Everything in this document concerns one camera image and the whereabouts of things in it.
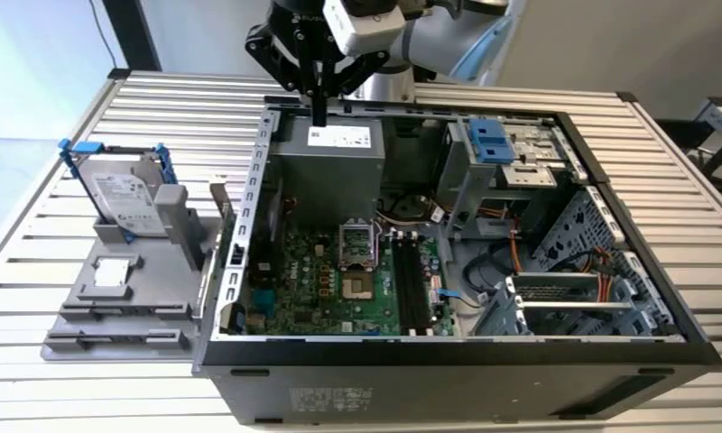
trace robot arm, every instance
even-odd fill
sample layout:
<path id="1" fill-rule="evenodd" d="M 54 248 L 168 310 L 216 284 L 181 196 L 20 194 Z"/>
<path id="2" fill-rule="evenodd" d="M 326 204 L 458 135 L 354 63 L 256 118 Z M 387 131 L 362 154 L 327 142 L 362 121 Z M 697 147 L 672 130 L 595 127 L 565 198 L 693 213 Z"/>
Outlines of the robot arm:
<path id="1" fill-rule="evenodd" d="M 491 7 L 495 19 L 509 6 L 507 0 L 466 3 Z M 434 6 L 452 21 L 460 18 L 462 0 L 272 0 L 245 50 L 282 87 L 310 99 L 314 125 L 326 125 L 327 99 L 354 92 L 391 59 L 391 47 L 410 46 L 407 21 L 431 15 Z M 346 57 L 354 61 L 339 69 Z M 416 64 L 408 56 L 404 61 Z"/>

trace power supply label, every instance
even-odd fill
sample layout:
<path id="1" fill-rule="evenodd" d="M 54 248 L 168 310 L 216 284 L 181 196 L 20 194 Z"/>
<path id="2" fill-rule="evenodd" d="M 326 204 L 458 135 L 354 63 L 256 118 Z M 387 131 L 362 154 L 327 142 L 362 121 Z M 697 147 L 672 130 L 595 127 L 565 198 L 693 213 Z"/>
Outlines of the power supply label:
<path id="1" fill-rule="evenodd" d="M 367 126 L 343 126 L 338 124 L 330 124 L 324 127 L 311 126 L 308 146 L 372 149 L 370 128 Z"/>
<path id="2" fill-rule="evenodd" d="M 290 388 L 296 412 L 364 412 L 372 403 L 374 388 Z"/>
<path id="3" fill-rule="evenodd" d="M 96 191 L 119 226 L 135 235 L 165 235 L 144 180 L 132 174 L 93 173 Z"/>

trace motherboard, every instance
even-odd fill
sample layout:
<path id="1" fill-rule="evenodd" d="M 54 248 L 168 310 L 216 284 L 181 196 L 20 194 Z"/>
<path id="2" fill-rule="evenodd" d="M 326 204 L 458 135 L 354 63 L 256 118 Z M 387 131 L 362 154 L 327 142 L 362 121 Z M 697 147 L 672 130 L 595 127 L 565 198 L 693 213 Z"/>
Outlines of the motherboard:
<path id="1" fill-rule="evenodd" d="M 424 325 L 423 335 L 452 335 L 448 306 L 436 292 L 443 279 L 435 240 L 408 236 L 415 253 L 402 255 L 403 236 L 382 235 L 375 227 L 370 233 L 374 258 L 352 263 L 348 248 L 356 249 L 354 255 L 364 250 L 359 226 L 338 231 L 286 229 L 283 250 L 274 252 L 278 259 L 255 263 L 264 271 L 275 269 L 271 283 L 257 283 L 252 291 L 249 334 L 414 335 L 404 327 L 414 314 Z"/>

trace slotted metal table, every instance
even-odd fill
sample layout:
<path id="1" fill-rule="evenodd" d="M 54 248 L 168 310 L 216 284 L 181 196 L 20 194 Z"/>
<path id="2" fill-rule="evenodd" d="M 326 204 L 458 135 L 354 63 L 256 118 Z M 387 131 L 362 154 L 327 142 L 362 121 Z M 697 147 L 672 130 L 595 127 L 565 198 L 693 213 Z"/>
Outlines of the slotted metal table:
<path id="1" fill-rule="evenodd" d="M 213 213 L 204 182 L 227 177 L 239 200 L 267 79 L 132 72 L 109 79 L 72 140 L 164 143 L 189 206 Z M 594 151 L 613 188 L 722 355 L 722 198 L 639 104 L 614 93 L 418 86 L 442 106 L 563 111 Z M 58 161 L 0 232 L 0 431 L 232 429 L 237 423 L 189 362 L 50 364 L 46 329 L 93 243 L 93 208 Z M 553 429 L 722 432 L 722 372 L 710 373 L 607 422 L 322 426 L 320 431 Z"/>

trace black cable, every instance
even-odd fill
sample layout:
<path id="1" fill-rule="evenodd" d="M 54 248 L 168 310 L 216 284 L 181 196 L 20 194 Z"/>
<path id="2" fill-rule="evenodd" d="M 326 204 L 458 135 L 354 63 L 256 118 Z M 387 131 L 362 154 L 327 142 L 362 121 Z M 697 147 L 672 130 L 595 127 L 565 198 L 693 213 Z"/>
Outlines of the black cable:
<path id="1" fill-rule="evenodd" d="M 586 250 L 586 251 L 581 251 L 579 253 L 575 253 L 574 255 L 571 255 L 570 257 L 565 257 L 562 260 L 559 260 L 554 266 L 551 266 L 549 268 L 549 270 L 546 272 L 557 272 L 558 270 L 561 270 L 562 268 L 565 268 L 565 266 L 573 261 L 573 260 L 577 260 L 579 259 L 581 257 L 583 257 L 586 254 L 590 254 L 593 251 L 591 250 Z"/>
<path id="2" fill-rule="evenodd" d="M 465 300 L 460 296 L 450 296 L 448 297 L 450 299 L 456 299 L 458 301 L 460 301 L 463 304 L 466 304 L 470 308 L 473 309 L 479 309 L 482 306 L 481 305 L 475 305 L 475 304 L 471 304 L 467 300 Z"/>
<path id="3" fill-rule="evenodd" d="M 509 246 L 509 244 L 506 244 L 507 241 L 509 239 L 506 238 L 506 239 L 499 239 L 497 242 L 490 243 L 487 245 L 486 253 L 479 253 L 473 259 L 469 260 L 469 262 L 462 268 L 462 272 L 460 272 L 462 280 L 469 286 L 469 288 L 477 291 L 478 293 L 495 291 L 494 287 L 477 286 L 471 281 L 471 270 L 482 262 L 489 262 L 503 275 L 511 274 L 510 268 L 505 264 L 499 263 L 495 259 L 497 252 L 501 251 L 506 246 Z"/>
<path id="4" fill-rule="evenodd" d="M 104 37 L 104 32 L 101 30 L 101 24 L 99 23 L 99 14 L 96 13 L 96 6 L 93 5 L 93 0 L 88 0 L 88 4 L 92 6 L 93 21 L 96 21 L 96 29 L 99 30 L 99 36 L 101 37 L 101 42 L 104 42 L 104 47 L 107 48 L 107 52 L 109 53 L 109 59 L 112 59 L 112 69 L 116 69 L 117 68 L 116 56 L 112 53 L 112 49 L 109 48 L 109 43 L 107 42 L 107 38 Z"/>

